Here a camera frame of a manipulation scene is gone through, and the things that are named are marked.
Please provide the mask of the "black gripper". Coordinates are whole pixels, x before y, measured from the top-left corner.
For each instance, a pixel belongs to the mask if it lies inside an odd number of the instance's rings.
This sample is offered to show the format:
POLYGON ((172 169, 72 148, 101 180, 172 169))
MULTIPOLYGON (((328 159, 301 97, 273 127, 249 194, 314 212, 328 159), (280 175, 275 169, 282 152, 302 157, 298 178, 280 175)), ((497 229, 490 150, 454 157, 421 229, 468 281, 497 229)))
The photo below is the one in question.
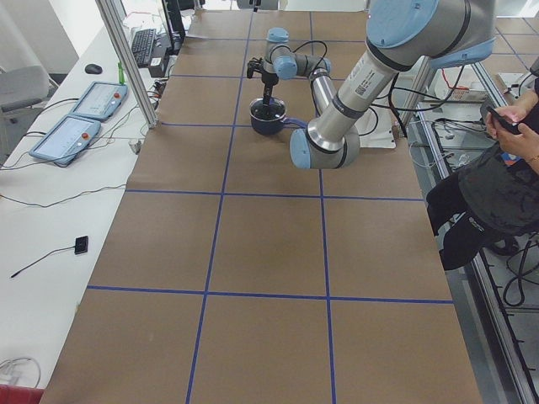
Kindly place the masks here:
POLYGON ((278 84, 278 76, 274 73, 263 72, 261 78, 264 84, 263 104, 271 104, 273 87, 278 84))

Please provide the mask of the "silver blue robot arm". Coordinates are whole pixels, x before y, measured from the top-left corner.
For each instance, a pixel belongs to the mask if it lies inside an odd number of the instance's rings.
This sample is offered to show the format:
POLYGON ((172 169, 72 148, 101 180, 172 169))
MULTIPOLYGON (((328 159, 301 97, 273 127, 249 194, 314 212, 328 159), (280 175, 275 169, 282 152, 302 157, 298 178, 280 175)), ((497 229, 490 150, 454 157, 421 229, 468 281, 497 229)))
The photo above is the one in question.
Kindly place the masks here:
POLYGON ((306 77, 320 115, 292 132, 290 154, 302 169, 351 164, 360 151, 356 122, 388 83, 425 56, 434 69, 482 61, 494 48, 493 1, 377 1, 366 22, 366 51, 340 88, 323 59, 293 51, 289 34, 272 28, 263 67, 282 80, 306 77))

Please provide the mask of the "person's hand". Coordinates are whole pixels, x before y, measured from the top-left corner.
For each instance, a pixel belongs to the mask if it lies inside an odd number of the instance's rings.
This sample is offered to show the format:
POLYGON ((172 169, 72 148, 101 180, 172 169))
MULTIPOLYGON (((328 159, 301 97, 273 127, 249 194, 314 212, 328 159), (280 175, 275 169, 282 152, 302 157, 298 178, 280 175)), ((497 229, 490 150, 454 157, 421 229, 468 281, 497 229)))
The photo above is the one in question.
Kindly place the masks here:
POLYGON ((504 130, 515 136, 520 135, 518 125, 531 112, 531 108, 519 104, 498 108, 488 106, 486 110, 487 132, 495 140, 498 139, 498 130, 504 130))

